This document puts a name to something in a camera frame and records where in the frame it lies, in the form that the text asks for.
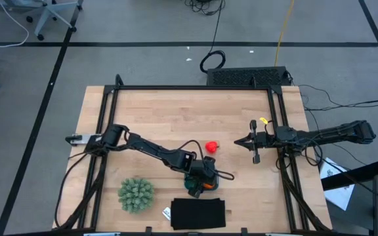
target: green spiky ball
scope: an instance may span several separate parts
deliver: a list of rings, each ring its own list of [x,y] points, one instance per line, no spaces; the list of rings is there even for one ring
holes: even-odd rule
[[[122,181],[117,194],[122,210],[130,213],[141,213],[154,202],[154,186],[145,179],[128,178]]]

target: black cloth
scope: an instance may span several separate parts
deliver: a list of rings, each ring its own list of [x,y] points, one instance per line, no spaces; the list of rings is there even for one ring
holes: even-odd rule
[[[174,199],[171,226],[178,229],[226,227],[225,201],[220,199]]]

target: red toy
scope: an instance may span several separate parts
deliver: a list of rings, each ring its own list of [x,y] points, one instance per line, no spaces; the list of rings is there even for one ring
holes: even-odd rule
[[[205,144],[205,149],[209,152],[209,153],[215,153],[217,151],[217,148],[218,148],[218,143],[215,142],[215,141],[210,141],[208,143]]]

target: wooden tabletop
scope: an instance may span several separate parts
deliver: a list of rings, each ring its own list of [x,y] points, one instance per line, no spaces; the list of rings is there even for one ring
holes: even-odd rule
[[[95,132],[102,92],[103,87],[87,87],[77,133]],[[283,97],[289,125],[297,130],[308,130],[299,88],[283,87]],[[276,96],[274,100],[278,110]],[[276,149],[260,149],[261,162],[254,165],[252,153],[233,143],[249,133],[252,119],[258,121],[257,131],[263,131],[260,117],[271,120],[266,91],[121,90],[114,123],[126,125],[131,132],[168,149],[191,139],[198,140],[202,146],[211,140],[219,143],[220,148],[211,156],[217,160],[219,170],[231,172],[236,179],[220,179],[218,190],[202,193],[201,199],[225,200],[226,227],[197,231],[237,233],[246,227],[250,233],[289,232],[281,175],[275,167]],[[71,155],[82,152],[83,148],[73,147]],[[185,149],[198,151],[195,144]],[[83,196],[89,159],[78,164],[66,180],[58,211],[60,222],[67,219]],[[68,168],[76,160],[69,161]],[[331,227],[318,168],[310,166],[302,157],[297,158],[297,165],[305,201],[317,217]],[[121,209],[117,190],[126,178],[145,178],[154,184],[152,208],[141,214],[129,214]],[[135,232],[144,231],[146,226],[151,226],[154,232],[173,231],[170,221],[161,212],[174,198],[191,198],[183,186],[183,174],[169,170],[161,161],[137,151],[110,152],[97,231]],[[297,228],[301,228],[294,198],[293,204]],[[86,226],[89,226],[93,202],[88,208]]]

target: white tag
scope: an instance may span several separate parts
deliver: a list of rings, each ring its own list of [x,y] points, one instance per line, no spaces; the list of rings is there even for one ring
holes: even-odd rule
[[[166,207],[164,210],[163,210],[163,215],[168,219],[168,220],[171,220],[171,210],[169,207]]]

